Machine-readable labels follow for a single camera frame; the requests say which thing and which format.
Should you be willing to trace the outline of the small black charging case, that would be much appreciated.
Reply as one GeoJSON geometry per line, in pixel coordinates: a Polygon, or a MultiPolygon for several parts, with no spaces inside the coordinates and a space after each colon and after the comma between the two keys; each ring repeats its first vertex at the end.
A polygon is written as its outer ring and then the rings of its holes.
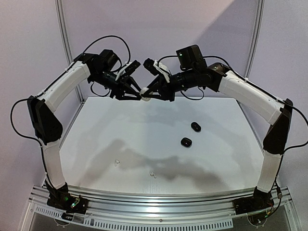
{"type": "Polygon", "coordinates": [[[181,143],[182,146],[189,148],[192,145],[192,140],[187,138],[187,137],[184,137],[184,138],[181,139],[180,143],[181,143]]]}

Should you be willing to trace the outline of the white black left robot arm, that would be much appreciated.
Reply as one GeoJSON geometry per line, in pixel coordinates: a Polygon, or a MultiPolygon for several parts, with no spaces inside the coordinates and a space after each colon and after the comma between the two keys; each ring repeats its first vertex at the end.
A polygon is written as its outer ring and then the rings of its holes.
{"type": "Polygon", "coordinates": [[[131,76],[141,64],[136,60],[128,62],[115,74],[111,70],[118,59],[112,50],[103,50],[100,54],[82,53],[50,87],[39,96],[28,98],[31,122],[43,149],[42,159],[51,189],[59,190],[66,185],[60,160],[63,126],[54,114],[66,96],[86,80],[110,89],[111,98],[141,99],[141,89],[131,76]]]}

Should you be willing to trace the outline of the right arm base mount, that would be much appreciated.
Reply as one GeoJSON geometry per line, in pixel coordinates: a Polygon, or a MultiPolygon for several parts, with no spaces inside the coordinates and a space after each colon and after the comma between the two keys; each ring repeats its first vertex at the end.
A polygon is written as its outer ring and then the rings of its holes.
{"type": "Polygon", "coordinates": [[[270,207],[270,211],[265,215],[268,217],[272,215],[280,206],[282,199],[282,192],[280,188],[277,190],[277,196],[279,198],[279,205],[274,209],[274,200],[272,198],[271,192],[262,192],[255,187],[253,195],[249,197],[241,197],[233,200],[232,206],[235,209],[235,213],[243,214],[262,210],[270,207]]]}

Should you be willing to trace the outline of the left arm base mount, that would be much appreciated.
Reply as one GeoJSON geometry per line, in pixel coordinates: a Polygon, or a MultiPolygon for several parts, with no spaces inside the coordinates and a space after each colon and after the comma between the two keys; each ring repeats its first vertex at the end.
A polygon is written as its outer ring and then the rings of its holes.
{"type": "Polygon", "coordinates": [[[60,193],[57,196],[50,194],[47,205],[63,210],[61,219],[72,221],[74,214],[86,214],[89,200],[81,195],[75,196],[70,193],[60,193]]]}

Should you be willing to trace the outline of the white earbud charging case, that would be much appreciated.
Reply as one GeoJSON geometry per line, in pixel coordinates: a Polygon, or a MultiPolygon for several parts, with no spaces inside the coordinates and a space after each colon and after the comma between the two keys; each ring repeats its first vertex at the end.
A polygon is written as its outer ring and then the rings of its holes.
{"type": "Polygon", "coordinates": [[[148,88],[147,87],[143,87],[141,90],[140,90],[140,96],[141,96],[141,99],[145,102],[148,102],[150,101],[150,97],[145,97],[146,95],[146,92],[147,92],[148,88]]]}

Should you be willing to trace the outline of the large black charging case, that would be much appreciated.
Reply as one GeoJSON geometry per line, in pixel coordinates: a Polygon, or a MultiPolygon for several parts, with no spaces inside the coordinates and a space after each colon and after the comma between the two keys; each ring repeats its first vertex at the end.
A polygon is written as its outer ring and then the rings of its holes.
{"type": "Polygon", "coordinates": [[[201,126],[197,123],[197,122],[192,122],[191,123],[191,128],[195,131],[195,132],[200,132],[201,131],[201,126]]]}

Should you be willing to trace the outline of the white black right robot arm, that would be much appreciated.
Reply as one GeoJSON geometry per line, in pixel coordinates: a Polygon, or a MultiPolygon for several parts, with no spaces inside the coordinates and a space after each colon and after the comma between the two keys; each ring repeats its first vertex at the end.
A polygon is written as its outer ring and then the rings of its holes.
{"type": "Polygon", "coordinates": [[[160,60],[148,58],[144,61],[143,66],[156,78],[142,91],[142,97],[172,102],[178,91],[194,87],[209,88],[234,98],[263,117],[270,127],[263,140],[261,174],[254,195],[249,198],[249,206],[259,210],[267,203],[280,170],[291,124],[292,101],[281,101],[266,93],[239,76],[226,62],[207,65],[198,45],[177,50],[176,54],[181,72],[174,75],[160,60]]]}

